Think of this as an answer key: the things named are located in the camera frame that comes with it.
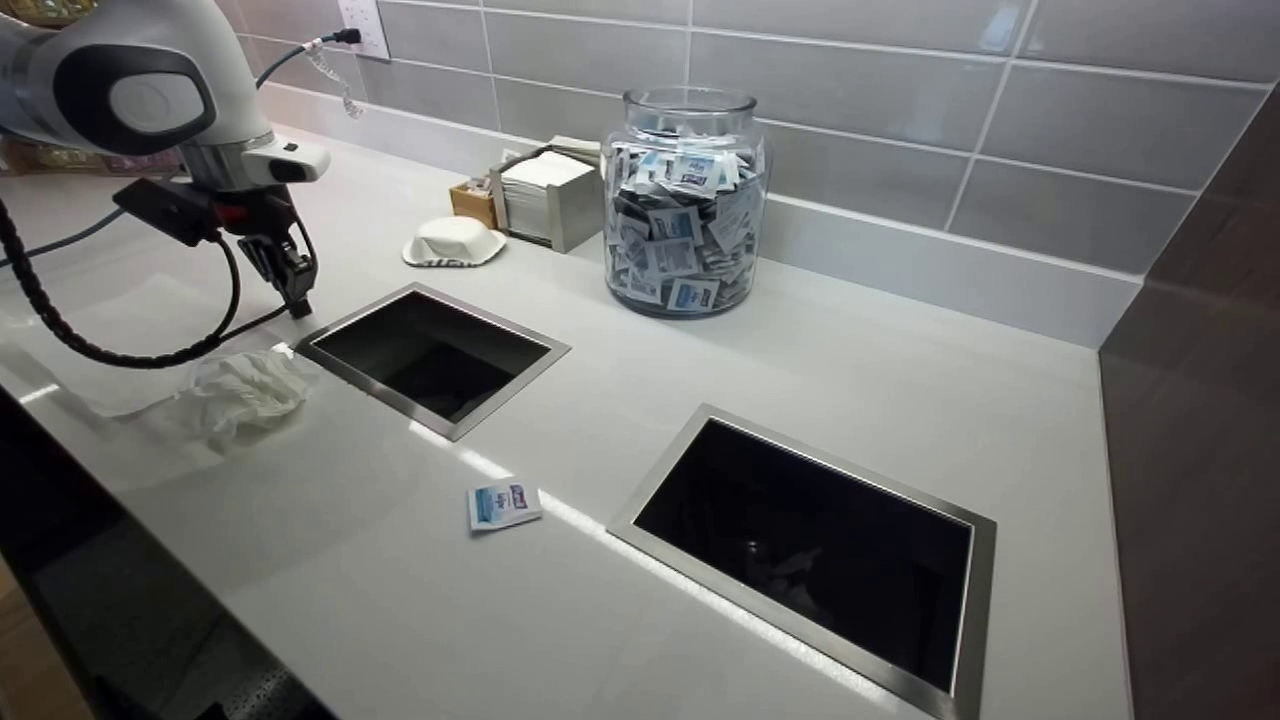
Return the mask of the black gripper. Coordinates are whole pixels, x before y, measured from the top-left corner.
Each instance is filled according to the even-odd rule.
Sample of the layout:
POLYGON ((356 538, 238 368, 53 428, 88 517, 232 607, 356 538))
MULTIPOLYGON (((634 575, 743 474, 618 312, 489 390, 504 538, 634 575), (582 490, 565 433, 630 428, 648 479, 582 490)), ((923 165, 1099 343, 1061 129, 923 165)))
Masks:
POLYGON ((120 189, 114 204, 181 243, 221 241, 225 233, 241 237, 289 316, 314 316, 310 292, 318 288, 318 259, 292 241, 298 207, 285 189, 221 198, 144 176, 120 189))

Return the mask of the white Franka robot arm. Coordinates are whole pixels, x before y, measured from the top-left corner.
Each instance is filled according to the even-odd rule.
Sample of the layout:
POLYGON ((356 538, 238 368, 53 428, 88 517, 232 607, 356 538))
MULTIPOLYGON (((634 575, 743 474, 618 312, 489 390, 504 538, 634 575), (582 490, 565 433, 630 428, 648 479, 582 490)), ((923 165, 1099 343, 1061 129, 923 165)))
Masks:
POLYGON ((298 243, 292 186, 328 157, 275 132, 216 0, 100 0, 63 27, 0 18, 0 125, 104 153, 178 153, 181 179, 132 179, 115 204, 181 243, 232 233, 292 316, 310 316, 318 255, 298 243))

